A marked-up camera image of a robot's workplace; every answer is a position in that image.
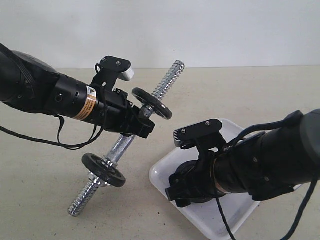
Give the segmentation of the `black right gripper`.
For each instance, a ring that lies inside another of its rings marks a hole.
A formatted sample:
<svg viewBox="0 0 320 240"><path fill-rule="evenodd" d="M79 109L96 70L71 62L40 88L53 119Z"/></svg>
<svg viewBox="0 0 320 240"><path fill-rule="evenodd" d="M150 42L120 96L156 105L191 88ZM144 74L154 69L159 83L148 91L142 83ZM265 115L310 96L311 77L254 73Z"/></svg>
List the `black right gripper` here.
<svg viewBox="0 0 320 240"><path fill-rule="evenodd" d="M218 190L211 176L210 164L197 160L186 173L173 173L169 177L170 187L165 189L168 200L174 200L178 208L190 206L194 199L221 198L225 193Z"/></svg>

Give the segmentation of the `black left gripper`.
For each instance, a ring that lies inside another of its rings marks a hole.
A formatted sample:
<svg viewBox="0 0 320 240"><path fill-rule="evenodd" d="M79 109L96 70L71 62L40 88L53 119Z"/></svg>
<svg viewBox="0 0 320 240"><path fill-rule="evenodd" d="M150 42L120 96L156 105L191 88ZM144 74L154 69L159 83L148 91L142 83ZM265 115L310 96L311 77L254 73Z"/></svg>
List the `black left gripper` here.
<svg viewBox="0 0 320 240"><path fill-rule="evenodd" d="M61 73L45 73L43 87L43 109L49 113L141 138L148 138L156 126L123 91L108 91Z"/></svg>

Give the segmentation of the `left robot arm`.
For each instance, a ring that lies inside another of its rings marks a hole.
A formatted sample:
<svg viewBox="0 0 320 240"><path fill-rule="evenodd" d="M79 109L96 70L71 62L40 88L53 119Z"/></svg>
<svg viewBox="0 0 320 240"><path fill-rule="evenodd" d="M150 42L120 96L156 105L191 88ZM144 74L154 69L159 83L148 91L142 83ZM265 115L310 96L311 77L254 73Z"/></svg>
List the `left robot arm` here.
<svg viewBox="0 0 320 240"><path fill-rule="evenodd" d="M90 84L58 72L23 52L0 46L0 101L29 114L64 116L105 131L147 138L155 123L140 116L128 94L114 90L117 80L130 81L131 62L105 56Z"/></svg>

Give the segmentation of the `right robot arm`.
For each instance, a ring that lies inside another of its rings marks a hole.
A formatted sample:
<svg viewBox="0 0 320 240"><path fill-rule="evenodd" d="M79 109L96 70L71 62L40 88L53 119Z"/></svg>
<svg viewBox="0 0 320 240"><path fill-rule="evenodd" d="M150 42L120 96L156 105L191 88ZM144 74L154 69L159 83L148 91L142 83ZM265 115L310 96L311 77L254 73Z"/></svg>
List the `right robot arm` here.
<svg viewBox="0 0 320 240"><path fill-rule="evenodd" d="M231 140L223 123L209 119L177 129L175 145L196 148L198 158L182 163L165 193L180 208L228 194L266 201L320 179L320 111L297 110L283 120L252 125Z"/></svg>

